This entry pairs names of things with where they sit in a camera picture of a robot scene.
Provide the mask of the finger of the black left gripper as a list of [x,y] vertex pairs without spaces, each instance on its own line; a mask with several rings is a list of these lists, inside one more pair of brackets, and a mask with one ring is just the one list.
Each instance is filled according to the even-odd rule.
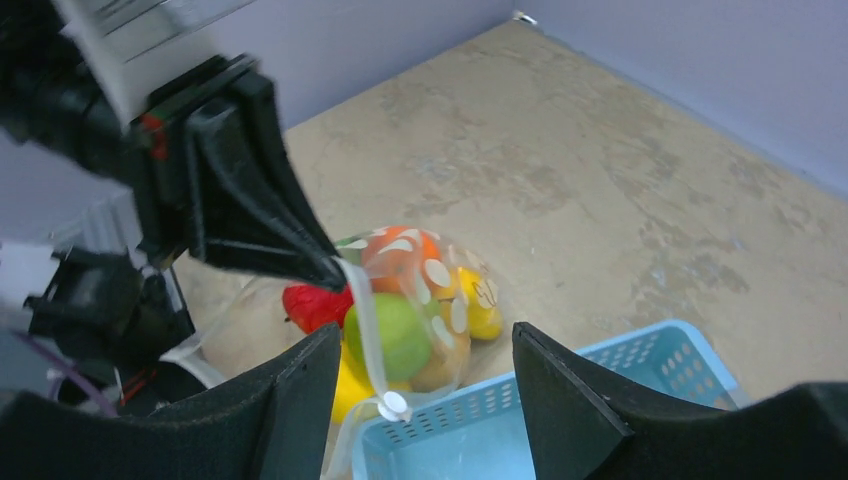
[[291,244],[284,241],[282,246],[267,246],[212,238],[192,244],[188,253],[214,268],[296,280],[334,292],[341,291],[347,284],[335,260],[336,250],[314,242]]

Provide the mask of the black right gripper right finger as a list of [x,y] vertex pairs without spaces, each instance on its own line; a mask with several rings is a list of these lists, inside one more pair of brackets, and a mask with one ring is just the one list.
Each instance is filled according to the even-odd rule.
[[539,479],[843,479],[847,386],[808,382],[726,411],[657,392],[535,326],[512,356]]

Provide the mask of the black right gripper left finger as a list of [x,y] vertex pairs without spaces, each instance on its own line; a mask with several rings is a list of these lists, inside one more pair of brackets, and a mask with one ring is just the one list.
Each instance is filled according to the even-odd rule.
[[147,417],[1,393],[4,479],[317,479],[340,360],[324,326],[282,354]]

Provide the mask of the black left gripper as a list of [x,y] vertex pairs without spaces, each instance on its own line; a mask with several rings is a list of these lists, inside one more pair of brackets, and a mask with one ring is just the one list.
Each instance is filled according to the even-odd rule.
[[60,222],[56,250],[245,265],[259,244],[335,249],[289,162],[273,82],[208,35],[239,8],[2,3],[2,132],[123,188]]

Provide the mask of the red textured strawberry fruit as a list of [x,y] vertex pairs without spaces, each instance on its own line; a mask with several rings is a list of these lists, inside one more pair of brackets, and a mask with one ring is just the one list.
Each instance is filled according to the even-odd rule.
[[311,334],[332,323],[343,329],[354,299],[348,286],[341,292],[331,292],[308,284],[293,284],[283,289],[281,302],[287,319],[305,334]]

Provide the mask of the orange fruit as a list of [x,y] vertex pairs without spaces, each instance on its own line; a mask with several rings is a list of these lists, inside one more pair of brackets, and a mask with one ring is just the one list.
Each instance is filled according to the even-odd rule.
[[440,247],[431,234],[405,225],[372,233],[361,253],[361,264],[380,293],[401,294],[401,280],[410,280],[410,269],[422,267],[426,260],[442,260]]

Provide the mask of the green pear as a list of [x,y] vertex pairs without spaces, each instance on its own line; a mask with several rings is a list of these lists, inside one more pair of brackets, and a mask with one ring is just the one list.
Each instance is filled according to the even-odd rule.
[[[386,378],[389,382],[407,381],[430,361],[429,320],[422,320],[417,307],[403,295],[375,293],[374,300]],[[364,367],[359,323],[352,306],[344,317],[343,336],[353,358]]]

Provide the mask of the clear polka dot zip bag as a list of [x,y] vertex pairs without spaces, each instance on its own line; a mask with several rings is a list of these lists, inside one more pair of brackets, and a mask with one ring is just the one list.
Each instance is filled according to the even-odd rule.
[[[442,260],[426,260],[422,267],[412,267],[412,278],[401,280],[402,293],[399,295],[405,296],[417,307],[422,320],[429,320],[426,328],[432,348],[437,343],[453,348],[453,336],[460,335],[442,313],[433,293],[438,287],[450,285],[451,271],[457,267],[477,270],[496,283],[504,329],[493,341],[471,339],[467,375],[458,385],[423,393],[413,391],[411,386],[409,390],[391,390],[383,365],[374,300],[374,294],[380,292],[374,291],[371,276],[361,264],[367,238],[372,233],[381,233],[384,227],[344,238],[336,244],[335,260],[347,279],[345,287],[348,286],[353,295],[365,367],[376,395],[355,405],[341,424],[333,423],[330,417],[333,442],[322,473],[326,479],[341,479],[348,474],[355,436],[368,420],[376,418],[387,421],[391,426],[410,426],[423,404],[446,396],[465,381],[469,372],[483,361],[488,350],[501,340],[508,325],[499,298],[499,278],[487,262],[452,238],[418,228],[434,237],[441,249]],[[224,308],[207,326],[168,351],[165,360],[186,368],[197,375],[202,384],[213,387],[285,351],[308,335],[287,319],[282,306],[282,291],[293,284],[307,283],[264,276],[251,278],[237,294],[227,299]]]

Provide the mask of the round yellow lemon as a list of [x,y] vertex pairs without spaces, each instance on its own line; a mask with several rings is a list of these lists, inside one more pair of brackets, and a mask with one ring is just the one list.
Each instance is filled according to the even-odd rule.
[[498,307],[498,286],[481,272],[457,267],[451,271],[451,283],[438,287],[435,298],[453,329],[473,340],[496,340],[504,329]]

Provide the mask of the yellow-orange potato-like fruit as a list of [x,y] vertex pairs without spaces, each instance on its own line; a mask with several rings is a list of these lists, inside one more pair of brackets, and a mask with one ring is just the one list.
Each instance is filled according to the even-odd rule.
[[432,392],[456,386],[465,379],[470,362],[471,338],[460,334],[454,335],[453,340],[453,348],[444,343],[433,347],[428,364],[409,381],[413,391]]

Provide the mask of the elongated yellow mango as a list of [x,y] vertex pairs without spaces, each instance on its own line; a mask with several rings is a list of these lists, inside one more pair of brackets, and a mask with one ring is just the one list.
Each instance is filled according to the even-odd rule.
[[[413,375],[410,360],[403,357],[392,358],[386,356],[386,373],[391,377],[389,387],[391,390],[409,390],[408,379]],[[348,342],[341,342],[341,357],[338,369],[338,377],[334,400],[332,405],[331,420],[335,424],[341,424],[346,415],[359,402],[374,397],[375,389],[372,386],[367,369],[351,352]]]

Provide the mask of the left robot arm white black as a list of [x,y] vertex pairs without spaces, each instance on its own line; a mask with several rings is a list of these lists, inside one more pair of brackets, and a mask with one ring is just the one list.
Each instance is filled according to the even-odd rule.
[[[129,187],[140,251],[156,272],[181,253],[216,268],[340,291],[346,279],[289,162],[273,81],[256,62],[205,54],[121,125],[50,1],[1,5],[1,124]],[[30,332],[78,360],[148,371],[190,332],[148,293],[127,254],[70,247],[58,276],[25,297]]]

